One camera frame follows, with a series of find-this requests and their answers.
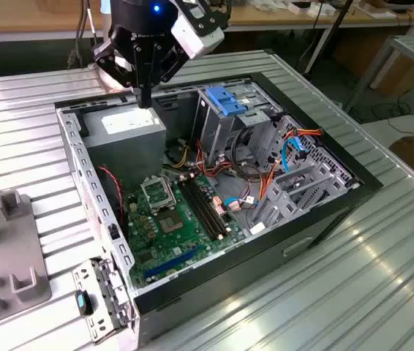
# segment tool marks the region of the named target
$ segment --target workbench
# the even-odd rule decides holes
[[[189,61],[171,80],[262,72],[385,185],[331,237],[144,350],[414,350],[414,172],[278,56]],[[92,68],[0,78],[0,191],[33,203],[46,303],[0,322],[0,350],[94,348],[70,271],[99,254],[69,174],[53,103],[104,94]]]
[[[350,98],[343,107],[345,111],[350,111],[352,107],[357,104],[364,89],[373,79],[374,81],[372,85],[370,85],[371,87],[374,84],[379,84],[399,54],[403,54],[414,61],[414,35],[390,37],[385,41],[384,45],[372,60],[372,63],[353,89]]]
[[[95,25],[101,28],[102,19],[99,9],[93,9]],[[318,19],[315,28],[325,29],[314,53],[306,67],[309,72],[330,34],[332,23],[338,12],[332,17]],[[0,42],[44,39],[72,39],[78,14],[53,14],[38,9],[35,0],[0,0]],[[230,26],[226,31],[278,31],[285,29],[312,29],[315,18],[308,15],[296,15],[288,10],[264,12],[253,6],[233,7]],[[407,26],[407,34],[414,34],[414,11],[411,15],[397,15],[396,18],[375,19],[358,9],[351,10],[345,16],[341,28],[373,28]]]

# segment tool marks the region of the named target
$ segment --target ram slot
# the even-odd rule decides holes
[[[218,239],[219,235],[227,234],[223,222],[209,205],[207,199],[204,198],[194,181],[181,182],[180,190],[211,240]]]

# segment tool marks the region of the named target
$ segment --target motherboard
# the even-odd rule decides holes
[[[124,200],[129,209],[127,240],[135,256],[131,277],[138,287],[244,238],[204,175],[173,181],[148,179]]]

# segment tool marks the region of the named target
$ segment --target wooden table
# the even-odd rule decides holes
[[[98,29],[102,26],[99,9],[93,9]],[[322,49],[337,15],[318,20],[315,28],[325,29],[308,63],[308,72]],[[251,6],[234,7],[227,31],[277,31],[285,29],[311,29],[315,19],[308,15],[295,15],[288,10],[264,12]],[[53,14],[41,12],[35,0],[0,0],[0,42],[70,39],[75,37],[78,14]],[[414,12],[391,19],[374,19],[360,10],[351,10],[343,20],[342,28],[408,26],[407,34],[414,34]],[[84,37],[90,37],[88,30]]]

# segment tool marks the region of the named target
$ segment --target red cable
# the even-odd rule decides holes
[[[119,208],[121,212],[121,218],[119,220],[120,220],[120,224],[122,225],[124,223],[123,221],[124,209],[123,209],[123,203],[122,203],[122,191],[121,191],[121,187],[119,186],[119,182],[116,179],[116,177],[108,169],[104,168],[103,166],[99,166],[98,168],[102,170],[103,172],[105,172],[106,174],[108,174],[111,177],[111,179],[113,179],[113,182],[116,185],[116,188],[118,190],[118,197],[119,197]]]

